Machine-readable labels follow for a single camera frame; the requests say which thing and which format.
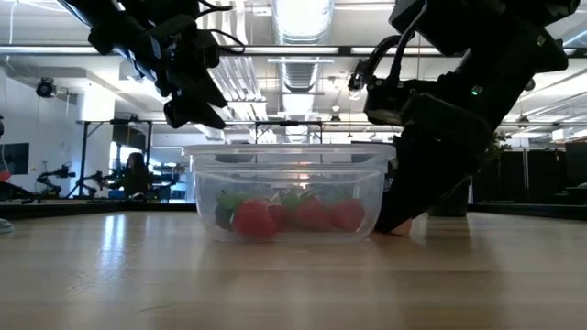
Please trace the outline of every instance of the security camera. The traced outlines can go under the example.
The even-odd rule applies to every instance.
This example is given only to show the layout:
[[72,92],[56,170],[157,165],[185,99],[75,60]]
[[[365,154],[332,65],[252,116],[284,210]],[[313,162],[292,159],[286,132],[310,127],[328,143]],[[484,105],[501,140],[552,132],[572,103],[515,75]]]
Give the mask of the security camera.
[[53,83],[53,78],[41,78],[37,86],[37,95],[42,98],[53,98],[57,95],[57,87]]
[[340,120],[340,115],[338,115],[338,114],[333,114],[333,115],[332,115],[332,117],[330,117],[330,121],[331,121],[331,122],[338,122],[338,123],[340,123],[340,122],[341,122],[341,120]]

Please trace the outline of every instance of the plastic container lid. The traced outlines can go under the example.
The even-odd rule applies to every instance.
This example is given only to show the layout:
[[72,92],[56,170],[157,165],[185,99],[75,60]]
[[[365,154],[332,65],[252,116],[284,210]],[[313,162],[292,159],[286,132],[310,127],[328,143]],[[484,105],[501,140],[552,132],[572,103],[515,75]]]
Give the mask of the plastic container lid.
[[379,155],[382,158],[392,160],[395,158],[395,148],[382,144],[356,144],[356,145],[198,145],[183,148],[184,156],[217,155],[217,154],[353,154],[353,155]]

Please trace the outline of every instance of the ceiling light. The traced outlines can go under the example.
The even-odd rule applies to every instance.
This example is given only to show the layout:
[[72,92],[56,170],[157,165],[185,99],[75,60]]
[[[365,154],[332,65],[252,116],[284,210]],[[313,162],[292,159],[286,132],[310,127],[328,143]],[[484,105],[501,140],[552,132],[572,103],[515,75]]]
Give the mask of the ceiling light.
[[395,8],[394,4],[341,4],[335,5],[335,10],[348,11],[389,11],[392,12]]
[[342,120],[340,120],[340,115],[338,114],[333,114],[332,117],[330,117],[330,121],[334,122],[334,123],[340,123]]
[[[371,54],[375,48],[373,47],[353,47],[350,49],[351,54]],[[397,48],[392,48],[387,51],[387,55],[395,55]],[[404,51],[404,55],[440,55],[440,52],[432,47],[408,47]]]
[[1,55],[98,55],[92,46],[0,46]]
[[334,60],[325,59],[268,59],[270,64],[332,64]]
[[[232,47],[234,51],[242,50],[241,47]],[[244,55],[258,54],[279,54],[279,55],[299,55],[299,54],[338,54],[338,47],[321,47],[321,46],[247,46]]]
[[152,147],[153,149],[183,149],[183,147],[171,147],[171,146],[166,146],[166,147]]

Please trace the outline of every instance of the cable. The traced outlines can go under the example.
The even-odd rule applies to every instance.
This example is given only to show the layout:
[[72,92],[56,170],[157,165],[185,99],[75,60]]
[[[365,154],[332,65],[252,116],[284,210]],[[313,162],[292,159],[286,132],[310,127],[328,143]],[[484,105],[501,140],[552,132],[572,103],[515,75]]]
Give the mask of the cable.
[[228,39],[231,39],[232,41],[236,42],[241,48],[242,50],[233,50],[231,47],[229,46],[220,46],[220,49],[223,50],[224,52],[227,52],[228,54],[233,54],[233,55],[242,55],[245,53],[245,50],[247,48],[247,46],[244,44],[244,42],[238,40],[237,37],[231,36],[228,33],[221,31],[217,28],[212,28],[212,29],[205,29],[202,31],[210,31],[210,32],[214,32],[217,33],[219,35],[222,35]]
[[422,20],[422,17],[426,13],[427,9],[428,1],[426,0],[422,6],[422,9],[420,10],[420,13],[414,18],[412,23],[410,23],[410,26],[402,34],[402,38],[400,39],[400,42],[397,46],[397,51],[395,52],[392,68],[388,77],[392,83],[392,86],[396,86],[400,82],[400,71],[402,70],[402,58],[404,57],[405,47],[407,46],[407,43],[410,41],[410,39],[414,37],[415,30],[417,29],[418,24],[420,23],[420,20]]
[[373,50],[369,59],[367,60],[366,70],[369,76],[372,76],[379,63],[382,61],[382,58],[387,54],[387,51],[395,46],[401,41],[402,36],[390,36],[383,39]]
[[232,5],[222,5],[222,6],[212,5],[209,2],[207,2],[206,0],[198,0],[198,2],[204,6],[207,6],[209,8],[214,8],[216,10],[222,10],[221,8],[226,8],[226,7],[230,7],[232,9]]
[[204,17],[208,14],[212,14],[215,12],[224,12],[224,11],[230,11],[232,10],[232,5],[225,5],[225,6],[221,6],[221,7],[216,7],[216,8],[208,8],[205,11],[201,12],[200,14],[195,16],[195,19],[198,19],[200,17]]

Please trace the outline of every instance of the black panel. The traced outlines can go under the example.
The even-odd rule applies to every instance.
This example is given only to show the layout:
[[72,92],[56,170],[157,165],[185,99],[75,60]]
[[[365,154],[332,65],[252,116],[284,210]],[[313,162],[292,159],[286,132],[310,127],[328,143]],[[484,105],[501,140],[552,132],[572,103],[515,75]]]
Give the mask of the black panel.
[[528,152],[528,193],[530,203],[552,204],[554,196],[565,188],[559,151],[532,150]]
[[501,183],[499,180],[499,160],[484,164],[479,173],[472,178],[473,202],[499,201]]
[[[16,143],[0,145],[0,159],[4,156],[7,169],[13,175],[28,174],[28,143]],[[4,164],[0,160],[0,169],[4,170]]]
[[145,134],[132,126],[115,125],[112,130],[112,140],[139,150],[145,150],[147,146]]
[[527,202],[524,175],[524,153],[504,152],[500,158],[501,201]]
[[576,187],[587,182],[587,143],[568,143],[567,176],[568,185]]

